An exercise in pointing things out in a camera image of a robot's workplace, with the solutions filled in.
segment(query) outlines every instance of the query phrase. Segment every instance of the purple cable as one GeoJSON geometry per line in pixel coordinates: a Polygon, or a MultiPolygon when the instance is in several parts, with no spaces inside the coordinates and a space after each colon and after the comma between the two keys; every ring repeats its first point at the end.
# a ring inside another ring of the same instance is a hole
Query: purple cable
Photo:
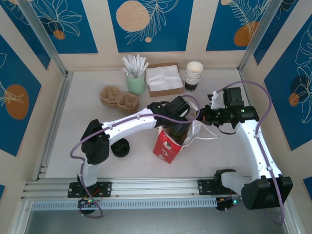
{"type": "MultiPolygon", "coordinates": [[[[196,120],[197,117],[199,116],[199,109],[200,109],[200,107],[199,107],[199,102],[197,101],[197,99],[196,99],[195,97],[193,97],[193,96],[191,96],[191,95],[183,95],[182,97],[183,97],[183,98],[185,98],[185,97],[192,98],[192,99],[196,102],[196,105],[197,105],[197,108],[198,108],[198,111],[197,111],[196,116],[195,116],[194,118],[188,120],[188,121],[175,120],[175,119],[173,119],[173,118],[169,118],[169,117],[162,116],[162,115],[157,115],[157,114],[144,114],[144,115],[140,115],[139,117],[160,117],[160,118],[163,118],[163,119],[169,120],[169,121],[171,121],[171,122],[175,122],[175,123],[182,123],[182,124],[191,123],[191,122],[193,122],[194,120],[196,120]]],[[[123,124],[123,123],[125,123],[125,122],[131,121],[131,120],[134,120],[134,119],[137,119],[137,116],[124,119],[123,121],[120,121],[120,122],[118,122],[118,123],[114,123],[114,124],[112,124],[112,127],[116,127],[116,126],[118,126],[118,125],[120,125],[120,124],[123,124]]],[[[75,145],[75,146],[73,147],[73,149],[72,149],[72,150],[70,151],[70,153],[69,153],[69,155],[70,155],[71,158],[74,158],[74,159],[81,159],[81,160],[82,160],[82,164],[81,164],[81,167],[80,167],[80,181],[81,181],[81,184],[82,184],[83,188],[85,189],[87,195],[93,200],[93,202],[90,202],[90,203],[87,203],[87,202],[86,202],[86,203],[82,204],[81,207],[79,208],[80,214],[81,214],[82,216],[84,216],[84,217],[87,217],[87,218],[101,218],[101,217],[103,217],[103,210],[102,210],[102,208],[100,207],[100,205],[98,204],[98,202],[93,198],[93,196],[91,195],[91,193],[89,192],[89,190],[87,189],[87,187],[86,187],[86,185],[85,185],[85,183],[84,183],[84,181],[83,181],[83,166],[84,166],[84,163],[85,163],[85,158],[79,157],[79,156],[74,156],[73,153],[74,153],[74,151],[75,151],[82,143],[86,142],[87,140],[89,140],[90,138],[92,138],[92,137],[94,137],[94,136],[96,136],[96,135],[98,135],[98,134],[101,134],[101,133],[105,132],[105,131],[108,130],[108,129],[109,129],[109,127],[106,127],[106,128],[104,128],[104,129],[98,130],[98,131],[95,132],[95,133],[90,134],[90,135],[87,136],[86,138],[82,139],[77,145],[75,145]],[[82,209],[84,206],[86,206],[86,204],[95,204],[96,207],[98,207],[98,209],[99,209],[99,211],[100,211],[101,214],[100,214],[99,216],[84,215],[84,214],[82,213],[81,209],[82,209]]]]}
{"type": "MultiPolygon", "coordinates": [[[[261,124],[263,123],[264,119],[268,116],[268,114],[269,114],[269,112],[270,112],[270,110],[271,110],[271,108],[272,108],[272,99],[271,99],[271,96],[270,96],[269,92],[268,92],[262,85],[260,85],[260,84],[258,84],[258,83],[256,83],[256,82],[253,82],[253,81],[248,81],[248,80],[240,80],[240,81],[233,82],[233,83],[231,83],[231,84],[225,86],[224,88],[218,90],[217,93],[221,92],[222,90],[224,90],[224,89],[226,89],[226,88],[228,88],[228,87],[230,87],[230,86],[232,86],[232,85],[238,84],[238,83],[249,83],[249,84],[254,84],[254,85],[258,86],[259,88],[261,88],[261,89],[266,93],[266,95],[268,96],[268,99],[269,99],[269,107],[268,107],[267,111],[265,112],[264,116],[263,116],[263,117],[261,118],[261,120],[258,122],[257,127],[256,127],[256,129],[255,129],[255,134],[256,134],[256,136],[258,136],[260,126],[261,126],[261,124]]],[[[262,154],[263,154],[263,156],[264,156],[264,160],[265,160],[265,162],[266,162],[266,164],[267,164],[267,167],[270,168],[270,167],[271,167],[270,161],[269,161],[269,159],[268,159],[268,157],[267,157],[267,154],[265,153],[265,150],[264,150],[263,145],[262,145],[262,143],[261,143],[261,141],[260,141],[260,138],[257,137],[256,139],[257,139],[258,145],[259,145],[259,147],[260,147],[260,150],[261,150],[261,152],[262,152],[262,154]]],[[[274,175],[274,173],[273,173],[273,169],[270,169],[269,172],[270,172],[270,175],[271,175],[271,177],[272,177],[272,180],[273,180],[273,183],[274,183],[274,186],[275,186],[275,189],[276,189],[276,194],[277,194],[277,198],[278,198],[278,203],[279,203],[279,207],[280,207],[280,210],[281,210],[281,220],[280,220],[280,221],[276,221],[276,220],[272,217],[271,214],[269,214],[268,212],[266,212],[266,214],[270,217],[270,219],[271,219],[275,224],[277,224],[277,225],[279,225],[279,226],[282,226],[283,223],[284,223],[284,219],[285,219],[285,211],[284,211],[283,200],[282,200],[282,196],[281,196],[281,193],[280,193],[280,191],[279,191],[279,188],[278,188],[278,184],[277,184],[275,175],[274,175]]]]}

